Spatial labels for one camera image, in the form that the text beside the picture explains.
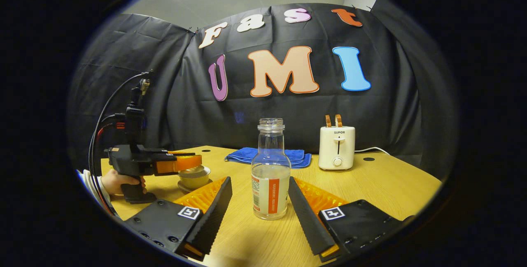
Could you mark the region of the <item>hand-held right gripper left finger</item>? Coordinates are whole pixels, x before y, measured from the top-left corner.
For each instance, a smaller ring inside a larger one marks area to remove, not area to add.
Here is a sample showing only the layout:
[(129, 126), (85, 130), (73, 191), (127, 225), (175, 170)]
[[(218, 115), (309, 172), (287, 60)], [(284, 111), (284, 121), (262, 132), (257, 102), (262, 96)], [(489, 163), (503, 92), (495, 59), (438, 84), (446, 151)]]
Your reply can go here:
[(158, 199), (125, 223), (170, 253), (203, 261), (211, 251), (232, 196), (230, 177), (176, 201)]

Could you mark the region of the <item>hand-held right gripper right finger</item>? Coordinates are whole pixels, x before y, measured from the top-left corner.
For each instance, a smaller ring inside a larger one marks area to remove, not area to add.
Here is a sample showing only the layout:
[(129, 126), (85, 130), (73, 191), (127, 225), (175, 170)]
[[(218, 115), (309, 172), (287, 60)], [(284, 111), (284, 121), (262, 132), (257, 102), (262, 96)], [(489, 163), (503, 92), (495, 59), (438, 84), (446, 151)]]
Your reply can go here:
[(413, 219), (399, 220), (367, 200), (349, 202), (293, 176), (289, 197), (311, 252), (321, 262), (362, 255)]

